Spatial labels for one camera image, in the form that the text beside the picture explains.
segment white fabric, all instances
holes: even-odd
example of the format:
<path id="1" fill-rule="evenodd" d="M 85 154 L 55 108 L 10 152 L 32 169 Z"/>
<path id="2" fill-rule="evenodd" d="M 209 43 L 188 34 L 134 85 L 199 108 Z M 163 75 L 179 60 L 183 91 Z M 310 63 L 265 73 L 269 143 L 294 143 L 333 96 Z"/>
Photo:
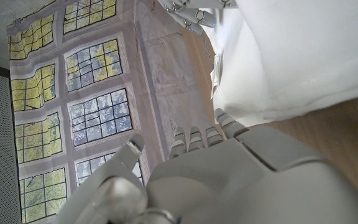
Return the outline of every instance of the white fabric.
<path id="1" fill-rule="evenodd" d="M 358 0 L 237 0 L 203 27 L 223 56 L 214 107 L 246 126 L 358 97 Z"/>

